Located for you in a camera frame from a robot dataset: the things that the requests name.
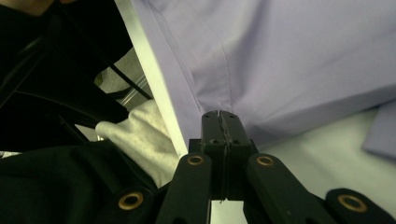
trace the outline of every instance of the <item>white cloth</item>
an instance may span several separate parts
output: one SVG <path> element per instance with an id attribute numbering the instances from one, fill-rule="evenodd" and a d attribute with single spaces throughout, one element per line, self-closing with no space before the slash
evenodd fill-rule
<path id="1" fill-rule="evenodd" d="M 396 101 L 381 105 L 363 148 L 396 161 Z"/>
<path id="2" fill-rule="evenodd" d="M 199 137 L 213 109 L 265 147 L 396 99 L 396 1 L 132 3 L 175 109 L 174 141 Z"/>
<path id="3" fill-rule="evenodd" d="M 99 122 L 95 130 L 135 161 L 158 188 L 172 180 L 178 155 L 155 101 L 138 106 L 119 124 Z"/>

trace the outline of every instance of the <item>lavender fabric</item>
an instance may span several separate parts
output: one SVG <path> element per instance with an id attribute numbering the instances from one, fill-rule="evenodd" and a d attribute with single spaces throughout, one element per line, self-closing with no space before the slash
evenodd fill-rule
<path id="1" fill-rule="evenodd" d="M 210 110 L 263 148 L 396 99 L 396 1 L 132 3 L 186 145 Z"/>
<path id="2" fill-rule="evenodd" d="M 363 148 L 396 161 L 396 101 L 381 105 Z"/>

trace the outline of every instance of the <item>black fabric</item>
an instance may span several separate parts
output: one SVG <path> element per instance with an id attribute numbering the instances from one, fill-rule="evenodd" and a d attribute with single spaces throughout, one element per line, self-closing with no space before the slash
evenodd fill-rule
<path id="1" fill-rule="evenodd" d="M 92 45 L 113 63 L 133 46 L 114 0 L 78 0 L 54 9 L 64 21 L 58 46 L 90 77 L 107 68 Z"/>
<path id="2" fill-rule="evenodd" d="M 63 106 L 36 97 L 14 94 L 0 109 L 0 151 L 80 145 L 77 138 L 70 137 L 59 117 L 66 111 Z"/>
<path id="3" fill-rule="evenodd" d="M 0 86 L 13 56 L 45 30 L 50 13 L 33 17 L 0 6 Z"/>
<path id="4" fill-rule="evenodd" d="M 109 141 L 5 158 L 0 160 L 0 223 L 93 223 L 118 192 L 131 186 L 156 190 Z"/>

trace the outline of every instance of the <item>wrinkled fabric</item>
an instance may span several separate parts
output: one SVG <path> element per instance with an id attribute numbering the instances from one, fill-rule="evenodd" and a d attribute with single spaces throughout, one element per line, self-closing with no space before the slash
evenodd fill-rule
<path id="1" fill-rule="evenodd" d="M 96 223 L 130 188 L 156 190 L 110 141 L 32 150 L 0 160 L 0 223 Z"/>
<path id="2" fill-rule="evenodd" d="M 210 110 L 263 148 L 396 99 L 395 1 L 131 1 L 186 146 Z"/>
<path id="3" fill-rule="evenodd" d="M 396 161 L 396 101 L 381 105 L 363 149 Z"/>
<path id="4" fill-rule="evenodd" d="M 155 101 L 135 108 L 121 123 L 99 122 L 95 130 L 136 162 L 158 188 L 172 180 L 178 155 Z"/>

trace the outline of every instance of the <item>black cable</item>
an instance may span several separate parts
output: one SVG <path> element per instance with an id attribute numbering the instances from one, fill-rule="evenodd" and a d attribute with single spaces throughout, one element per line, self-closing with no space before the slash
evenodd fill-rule
<path id="1" fill-rule="evenodd" d="M 81 29 L 78 25 L 78 23 L 70 16 L 70 14 L 67 12 L 67 10 L 63 7 L 63 5 L 60 2 L 57 2 L 58 7 L 61 9 L 61 11 L 64 13 L 67 19 L 69 19 L 73 25 L 76 27 L 76 29 L 79 31 L 79 33 L 82 35 L 83 39 L 85 42 L 88 44 L 88 46 L 93 50 L 93 53 L 95 53 L 108 67 L 110 67 L 117 75 L 119 75 L 120 78 L 122 78 L 126 83 L 128 83 L 131 87 L 133 87 L 137 92 L 139 92 L 142 96 L 144 96 L 146 99 L 151 100 L 152 97 L 148 95 L 145 91 L 143 91 L 139 86 L 137 86 L 131 79 L 129 79 L 125 74 L 123 74 L 118 67 L 114 65 L 113 62 L 102 52 L 102 50 L 94 44 L 94 42 L 91 40 L 91 38 L 85 33 L 83 29 Z"/>

